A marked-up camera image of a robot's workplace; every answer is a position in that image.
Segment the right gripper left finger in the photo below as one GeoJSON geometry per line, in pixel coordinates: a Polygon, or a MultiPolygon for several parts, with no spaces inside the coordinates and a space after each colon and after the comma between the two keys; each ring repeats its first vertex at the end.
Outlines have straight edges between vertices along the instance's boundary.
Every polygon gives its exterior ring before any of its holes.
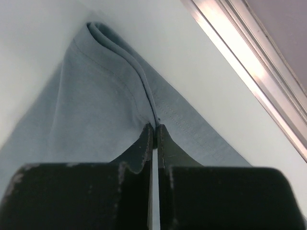
{"type": "Polygon", "coordinates": [[[154,131],[109,163],[26,164],[0,203],[3,230],[149,230],[154,131]]]}

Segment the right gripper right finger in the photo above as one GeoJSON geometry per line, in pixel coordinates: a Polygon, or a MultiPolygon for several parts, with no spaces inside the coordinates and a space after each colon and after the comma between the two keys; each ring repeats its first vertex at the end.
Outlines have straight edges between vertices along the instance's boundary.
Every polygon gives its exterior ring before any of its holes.
{"type": "Polygon", "coordinates": [[[157,129],[160,228],[301,230],[304,219],[277,169],[208,167],[157,129]]]}

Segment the blue-grey t shirt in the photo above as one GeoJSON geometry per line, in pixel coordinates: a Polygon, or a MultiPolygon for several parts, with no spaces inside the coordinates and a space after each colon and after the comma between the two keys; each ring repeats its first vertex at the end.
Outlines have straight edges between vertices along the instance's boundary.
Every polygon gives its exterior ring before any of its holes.
{"type": "Polygon", "coordinates": [[[208,167],[249,167],[202,116],[110,28],[87,23],[0,151],[0,193],[26,164],[109,163],[153,128],[152,194],[159,194],[157,129],[208,167]]]}

